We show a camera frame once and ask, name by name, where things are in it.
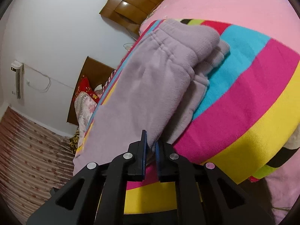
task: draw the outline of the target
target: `pink stripe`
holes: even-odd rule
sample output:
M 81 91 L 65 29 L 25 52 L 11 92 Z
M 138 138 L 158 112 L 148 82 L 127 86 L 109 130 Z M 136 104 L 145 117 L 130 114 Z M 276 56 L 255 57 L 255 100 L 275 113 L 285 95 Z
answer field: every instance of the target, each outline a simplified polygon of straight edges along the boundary
M 100 104 L 100 105 L 103 104 L 103 102 L 105 101 L 105 99 L 106 99 L 107 96 L 109 95 L 111 89 L 113 88 L 113 86 L 115 85 L 115 83 L 118 81 L 118 78 L 119 78 L 119 76 L 120 76 L 121 73 L 122 73 L 122 71 L 119 73 L 119 75 L 117 76 L 117 78 L 116 78 L 115 81 L 113 82 L 112 86 L 108 89 L 108 92 L 107 92 L 106 96 L 105 96 L 105 97 L 103 98 L 103 100 L 102 100 L 100 103 L 98 103 L 98 104 Z
M 251 182 L 251 183 L 255 183 L 255 182 L 258 182 L 260 179 L 258 179 L 258 178 L 255 178 L 255 177 L 253 177 L 253 176 L 250 176 L 249 178 L 249 181 Z
M 299 59 L 293 50 L 269 40 L 231 88 L 190 124 L 176 151 L 201 163 L 230 146 L 276 101 Z
M 165 21 L 165 19 L 161 20 L 161 21 L 158 23 L 158 25 L 157 25 L 152 31 L 155 31 L 155 30 L 161 25 L 161 23 L 162 23 L 163 21 Z

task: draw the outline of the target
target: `pink bedsheet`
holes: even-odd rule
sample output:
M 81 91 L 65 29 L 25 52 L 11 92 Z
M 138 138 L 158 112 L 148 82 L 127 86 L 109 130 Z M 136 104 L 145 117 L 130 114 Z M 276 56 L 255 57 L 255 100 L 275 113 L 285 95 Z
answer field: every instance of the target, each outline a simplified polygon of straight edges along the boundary
M 141 26 L 157 19 L 208 19 L 259 31 L 300 53 L 300 19 L 288 0 L 164 0 Z

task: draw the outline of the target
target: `pillow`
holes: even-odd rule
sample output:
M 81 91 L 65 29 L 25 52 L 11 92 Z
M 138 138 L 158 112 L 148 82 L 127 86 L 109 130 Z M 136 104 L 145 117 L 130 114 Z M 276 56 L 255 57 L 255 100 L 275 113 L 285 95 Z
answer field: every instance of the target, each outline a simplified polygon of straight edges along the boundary
M 82 79 L 79 83 L 77 91 L 76 91 L 76 93 L 73 97 L 73 102 L 75 102 L 76 98 L 79 96 L 79 94 L 81 92 L 86 92 L 96 103 L 99 102 L 99 97 L 97 96 L 97 94 L 90 87 L 89 80 L 85 75 L 82 76 Z
M 77 140 L 77 148 L 82 145 L 84 135 L 86 134 L 86 127 L 97 106 L 95 100 L 86 92 L 80 92 L 74 102 L 75 112 L 79 123 L 79 133 Z
M 99 97 L 99 99 L 102 96 L 103 93 L 103 87 L 102 85 L 98 85 L 95 89 L 94 89 L 95 94 Z

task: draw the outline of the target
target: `curtain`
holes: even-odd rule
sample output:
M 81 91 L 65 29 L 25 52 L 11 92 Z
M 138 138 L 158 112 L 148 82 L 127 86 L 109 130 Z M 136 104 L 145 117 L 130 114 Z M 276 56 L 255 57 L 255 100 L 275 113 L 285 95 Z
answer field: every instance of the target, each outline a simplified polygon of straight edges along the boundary
M 0 122 L 0 194 L 25 224 L 72 178 L 73 158 L 68 139 L 8 108 Z

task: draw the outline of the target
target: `wooden furniture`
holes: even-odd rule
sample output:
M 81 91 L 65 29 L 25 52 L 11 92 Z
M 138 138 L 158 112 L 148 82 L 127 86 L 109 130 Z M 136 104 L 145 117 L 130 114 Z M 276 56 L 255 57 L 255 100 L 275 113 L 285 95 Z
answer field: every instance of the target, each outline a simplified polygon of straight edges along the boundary
M 163 0 L 108 0 L 100 14 L 126 29 L 139 34 L 139 28 L 147 16 Z
M 90 57 L 87 57 L 84 65 L 82 67 L 82 70 L 80 72 L 79 78 L 77 80 L 73 95 L 75 94 L 75 92 L 78 88 L 79 82 L 83 75 L 85 75 L 88 78 L 91 88 L 94 89 L 98 85 L 104 85 L 106 83 L 106 81 L 108 80 L 108 78 L 110 77 L 113 70 L 114 70 L 113 68 L 111 68 L 105 64 L 102 64 Z M 67 122 L 74 124 L 74 125 L 78 125 L 73 101 L 71 101 Z

